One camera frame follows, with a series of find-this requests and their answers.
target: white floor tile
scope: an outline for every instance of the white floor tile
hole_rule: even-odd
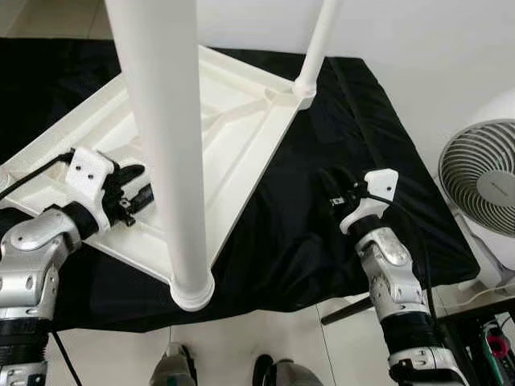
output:
[[[70,330],[60,337],[84,385],[145,386],[167,347],[170,329],[145,334]],[[52,338],[47,360],[48,385],[75,384]]]
[[[334,384],[317,309],[291,314],[254,311],[213,322],[173,326],[171,339],[186,344],[199,385],[251,385],[255,359],[270,354],[310,368],[324,386]]]
[[[344,299],[319,304],[320,317],[347,306]],[[323,327],[337,386],[395,385],[388,376],[388,349],[375,310]]]
[[[16,26],[18,37],[87,38],[100,0],[29,0]]]
[[[109,24],[109,18],[107,17],[107,9],[105,3],[101,0],[101,4],[98,6],[93,25],[89,30],[90,39],[112,39],[113,32]]]

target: black fabric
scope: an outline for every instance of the black fabric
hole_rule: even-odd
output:
[[[222,50],[293,80],[302,55]],[[0,154],[5,162],[118,74],[111,42],[0,40]],[[61,271],[56,325],[147,331],[251,310],[293,311],[368,289],[334,220],[320,211],[314,174],[343,165],[360,175],[398,170],[396,200],[416,215],[434,285],[473,278],[478,266],[385,91],[363,60],[325,60],[312,107],[299,112],[213,266],[216,291],[185,313],[166,285],[84,247]],[[385,220],[422,264],[413,226],[390,208]]]

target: white pole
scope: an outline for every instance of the white pole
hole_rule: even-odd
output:
[[[303,68],[293,86],[294,94],[299,99],[305,99],[305,103],[301,106],[302,109],[308,109],[315,98],[316,78],[318,78],[322,68],[323,58],[326,54],[332,29],[338,18],[341,3],[342,0],[323,0]]]
[[[214,280],[204,225],[196,2],[106,5],[165,232],[171,296],[184,310],[199,310]]]

